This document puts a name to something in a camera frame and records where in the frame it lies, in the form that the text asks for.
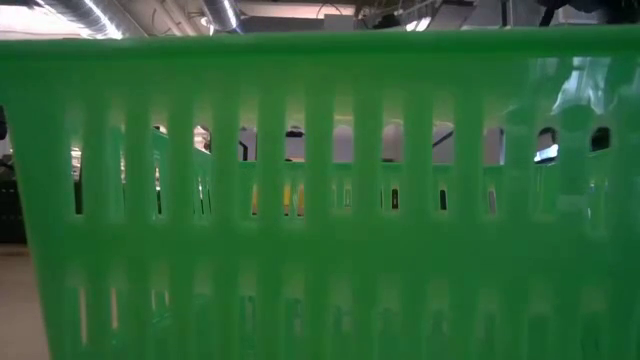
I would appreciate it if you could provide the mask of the large silver ventilation duct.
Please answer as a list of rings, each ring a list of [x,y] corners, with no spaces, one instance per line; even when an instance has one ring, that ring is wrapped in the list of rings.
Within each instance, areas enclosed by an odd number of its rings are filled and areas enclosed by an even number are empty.
[[[129,35],[116,0],[34,0],[54,16],[74,24],[81,35],[122,39]]]

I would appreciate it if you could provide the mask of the green plastic slotted basket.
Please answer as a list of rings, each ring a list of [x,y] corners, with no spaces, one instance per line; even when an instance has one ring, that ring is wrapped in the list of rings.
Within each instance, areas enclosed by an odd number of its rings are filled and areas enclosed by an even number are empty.
[[[640,360],[640,25],[0,41],[0,105],[53,360]]]

